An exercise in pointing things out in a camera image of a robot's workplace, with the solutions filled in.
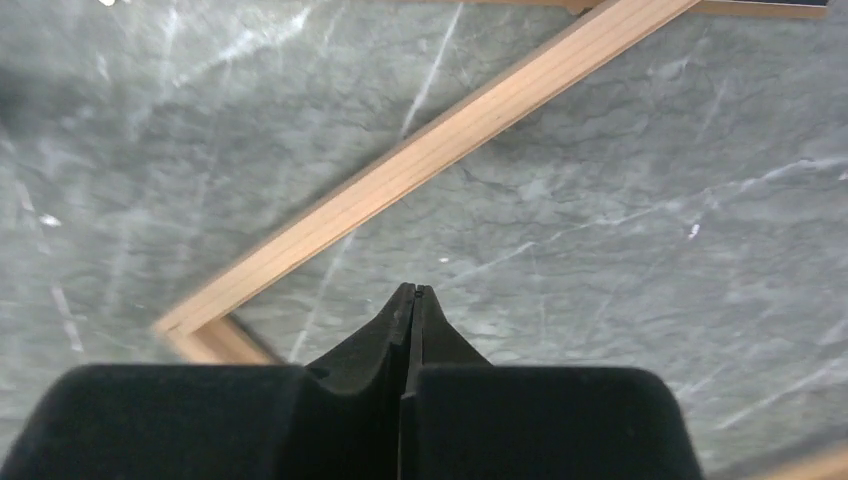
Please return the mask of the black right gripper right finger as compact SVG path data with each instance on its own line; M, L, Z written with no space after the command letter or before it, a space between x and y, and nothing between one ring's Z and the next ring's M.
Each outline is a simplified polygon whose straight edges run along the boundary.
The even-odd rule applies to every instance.
M416 289L400 401L403 479L699 479L681 408L655 373L495 366Z

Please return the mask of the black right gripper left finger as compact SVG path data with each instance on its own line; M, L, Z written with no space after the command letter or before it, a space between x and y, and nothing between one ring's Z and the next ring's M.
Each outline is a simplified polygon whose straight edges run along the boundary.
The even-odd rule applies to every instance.
M41 397L5 479L395 479L416 288L309 365L88 364Z

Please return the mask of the light wooden picture frame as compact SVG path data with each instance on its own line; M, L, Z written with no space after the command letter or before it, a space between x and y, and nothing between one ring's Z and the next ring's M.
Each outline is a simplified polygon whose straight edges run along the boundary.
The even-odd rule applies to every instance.
M847 5L606 1L180 301L194 361L324 272L289 359L408 278L499 363L664 376L706 470L847 442Z

